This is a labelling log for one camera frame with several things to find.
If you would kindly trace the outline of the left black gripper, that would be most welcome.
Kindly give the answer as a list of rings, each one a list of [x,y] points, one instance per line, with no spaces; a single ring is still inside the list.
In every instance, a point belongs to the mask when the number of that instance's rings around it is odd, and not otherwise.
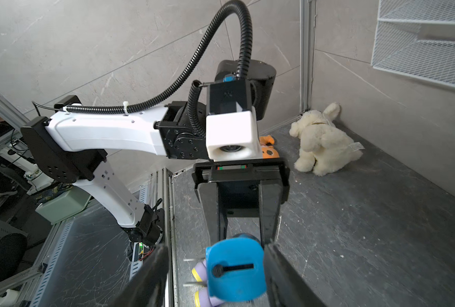
[[[209,243],[227,236],[227,217],[259,217],[261,242],[275,239],[280,206],[290,191],[290,169],[283,158],[201,162],[192,174]]]

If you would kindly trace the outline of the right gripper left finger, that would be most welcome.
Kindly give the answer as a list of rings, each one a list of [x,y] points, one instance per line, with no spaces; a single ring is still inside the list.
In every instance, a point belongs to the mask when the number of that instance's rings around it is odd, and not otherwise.
[[[116,307],[163,306],[169,272],[169,248],[161,244],[110,304]]]

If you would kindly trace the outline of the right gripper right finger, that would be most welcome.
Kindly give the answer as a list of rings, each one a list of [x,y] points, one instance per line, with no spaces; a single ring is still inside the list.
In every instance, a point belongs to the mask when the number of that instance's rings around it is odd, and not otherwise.
[[[270,306],[326,306],[274,243],[264,247],[263,267]]]

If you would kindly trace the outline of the blue flashlight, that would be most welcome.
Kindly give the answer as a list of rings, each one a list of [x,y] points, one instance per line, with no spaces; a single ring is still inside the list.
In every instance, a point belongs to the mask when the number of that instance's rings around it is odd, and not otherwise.
[[[238,234],[206,249],[208,297],[223,303],[252,301],[267,291],[264,249],[250,234]]]

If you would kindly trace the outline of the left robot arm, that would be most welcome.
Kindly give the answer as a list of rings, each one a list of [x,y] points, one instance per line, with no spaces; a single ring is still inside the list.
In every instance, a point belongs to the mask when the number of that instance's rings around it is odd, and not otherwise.
[[[185,102],[117,115],[72,112],[66,97],[53,116],[21,129],[40,170],[94,197],[115,217],[133,243],[149,247],[165,235],[165,211],[136,199],[113,174],[107,150],[136,150],[195,161],[195,194],[203,206],[209,240],[227,235],[231,217],[257,217],[262,244],[275,239],[290,171],[281,158],[264,158],[258,134],[276,77],[273,66],[253,61],[246,79],[236,79],[235,62],[222,61],[213,83],[194,81]]]

